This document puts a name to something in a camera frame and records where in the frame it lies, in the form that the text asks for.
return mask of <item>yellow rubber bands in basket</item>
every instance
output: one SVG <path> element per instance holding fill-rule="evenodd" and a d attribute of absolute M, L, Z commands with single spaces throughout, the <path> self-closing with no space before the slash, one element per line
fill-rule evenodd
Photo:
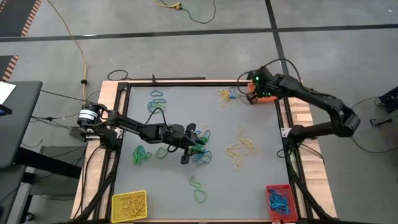
<path fill-rule="evenodd" d="M 112 196 L 112 223 L 146 218 L 147 192 L 140 190 Z"/>

